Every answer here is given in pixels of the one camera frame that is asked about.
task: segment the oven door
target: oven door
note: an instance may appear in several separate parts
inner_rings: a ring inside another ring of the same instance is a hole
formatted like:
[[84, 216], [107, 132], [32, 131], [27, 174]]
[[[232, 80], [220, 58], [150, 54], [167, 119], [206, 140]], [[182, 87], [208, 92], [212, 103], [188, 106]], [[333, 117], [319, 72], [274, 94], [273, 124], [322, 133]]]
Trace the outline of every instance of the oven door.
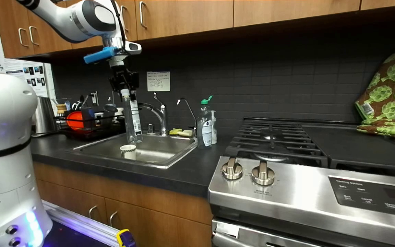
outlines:
[[213, 219], [213, 247], [328, 247]]

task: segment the bottle label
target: bottle label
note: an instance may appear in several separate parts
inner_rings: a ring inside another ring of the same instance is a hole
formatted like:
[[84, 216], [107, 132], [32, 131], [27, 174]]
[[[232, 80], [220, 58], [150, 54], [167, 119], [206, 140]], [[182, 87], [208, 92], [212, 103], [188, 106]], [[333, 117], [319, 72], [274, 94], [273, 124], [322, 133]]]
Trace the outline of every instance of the bottle label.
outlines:
[[208, 120], [204, 122], [202, 126], [202, 139], [204, 140], [205, 146], [210, 146], [212, 142], [213, 122]]
[[132, 111], [132, 121], [135, 134], [141, 134], [140, 113], [138, 112], [138, 102], [136, 100], [130, 101], [130, 110]]

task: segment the control panel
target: control panel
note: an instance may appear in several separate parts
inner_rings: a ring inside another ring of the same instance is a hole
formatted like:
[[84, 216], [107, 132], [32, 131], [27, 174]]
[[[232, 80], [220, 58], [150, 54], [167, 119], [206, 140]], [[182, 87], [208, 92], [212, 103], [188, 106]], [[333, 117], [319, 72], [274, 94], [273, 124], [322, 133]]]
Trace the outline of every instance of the control panel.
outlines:
[[329, 177], [340, 205], [395, 214], [395, 186]]

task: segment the stove knob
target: stove knob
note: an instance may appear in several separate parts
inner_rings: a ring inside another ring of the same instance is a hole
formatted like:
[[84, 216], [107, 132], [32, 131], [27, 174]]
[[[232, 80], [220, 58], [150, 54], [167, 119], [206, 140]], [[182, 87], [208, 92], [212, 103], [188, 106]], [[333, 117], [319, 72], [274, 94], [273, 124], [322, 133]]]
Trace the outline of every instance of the stove knob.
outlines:
[[229, 161], [223, 164], [221, 171], [227, 180], [235, 180], [241, 178], [243, 175], [243, 168], [236, 162], [236, 158], [229, 158]]
[[252, 169], [251, 178], [256, 184], [268, 186], [274, 183], [275, 173], [266, 161], [260, 161], [260, 165]]

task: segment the oven mitt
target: oven mitt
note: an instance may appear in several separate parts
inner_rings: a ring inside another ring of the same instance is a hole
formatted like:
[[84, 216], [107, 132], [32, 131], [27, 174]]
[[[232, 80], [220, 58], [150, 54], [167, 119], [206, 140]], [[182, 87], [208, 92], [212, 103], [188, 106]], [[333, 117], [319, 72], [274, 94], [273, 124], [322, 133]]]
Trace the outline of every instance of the oven mitt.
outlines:
[[367, 119], [356, 128], [357, 131], [380, 136], [395, 137], [395, 120], [393, 119]]
[[381, 64], [355, 105], [362, 119], [395, 119], [395, 53]]

